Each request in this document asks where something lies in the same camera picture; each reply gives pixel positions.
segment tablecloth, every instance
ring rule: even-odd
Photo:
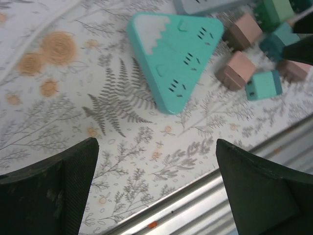
[[[14,7],[26,4],[11,2],[0,1],[5,29],[17,23],[9,17]],[[283,83],[283,94],[268,100],[248,102],[244,90],[227,91],[214,76],[231,56],[221,41],[184,110],[160,113],[125,33],[138,11],[175,13],[170,0],[83,1],[43,32],[0,82],[0,174],[98,139],[81,235],[115,226],[216,169],[218,138],[250,149],[313,111],[311,75],[305,83]],[[249,11],[244,6],[212,17],[227,28]],[[244,53],[259,70],[274,68],[257,43]]]

